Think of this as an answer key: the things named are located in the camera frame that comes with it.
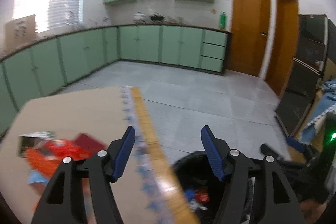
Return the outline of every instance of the appliance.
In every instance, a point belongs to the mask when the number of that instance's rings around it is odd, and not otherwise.
[[[300,15],[299,22],[291,74],[275,110],[275,116],[287,136],[296,134],[314,101],[324,71],[328,41],[331,40],[328,29],[332,23],[326,15]],[[330,56],[336,60],[335,53],[330,52]]]

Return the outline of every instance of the countertop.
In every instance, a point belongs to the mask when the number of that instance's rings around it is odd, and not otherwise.
[[[26,48],[29,48],[33,45],[36,45],[38,43],[47,41],[47,40],[52,39],[52,38],[57,38],[57,37],[61,37],[61,36],[64,36],[64,35],[77,33],[77,32],[96,30],[96,29],[105,29],[105,28],[110,28],[110,27],[122,27],[122,26],[179,26],[179,27],[199,28],[199,29],[204,29],[204,30],[210,30],[210,31],[223,32],[223,33],[231,34],[231,32],[228,32],[228,31],[225,31],[225,30],[222,30],[222,29],[214,29],[214,28],[200,27],[200,26],[194,26],[194,25],[168,24],[168,23],[143,23],[143,24],[142,23],[139,23],[139,24],[133,23],[133,24],[122,24],[122,25],[98,26],[98,27],[87,28],[87,29],[72,30],[72,31],[57,34],[57,35],[49,35],[49,36],[45,36],[45,37],[39,37],[39,38],[36,38],[31,43],[22,44],[20,47],[16,48],[14,51],[11,51],[11,52],[6,52],[6,50],[0,51],[0,62],[5,60],[6,58],[16,54],[17,52],[20,52],[20,51],[22,51]]]

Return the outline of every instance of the lower cabinet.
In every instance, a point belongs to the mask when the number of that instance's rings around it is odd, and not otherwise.
[[[139,60],[158,62],[160,26],[139,26],[138,28]]]
[[[10,89],[18,108],[27,101],[41,97],[36,68],[32,64],[31,51],[25,49],[4,62]]]
[[[137,26],[120,27],[120,57],[138,60]]]
[[[84,33],[78,32],[59,38],[68,83],[89,73]]]
[[[16,115],[16,109],[9,95],[2,66],[0,64],[0,136],[10,126]]]
[[[118,59],[118,38],[117,38],[117,27],[111,27],[105,29],[105,51],[106,51],[106,62],[111,63]]]
[[[104,65],[103,30],[96,29],[84,33],[85,51],[89,71]]]
[[[73,82],[104,65],[102,29],[60,37],[67,82]]]
[[[202,29],[183,27],[180,65],[198,68],[202,33]]]
[[[42,96],[47,96],[65,85],[58,58],[57,39],[31,47],[34,68],[41,85]]]
[[[178,65],[180,61],[182,27],[162,27],[162,58],[165,64]]]

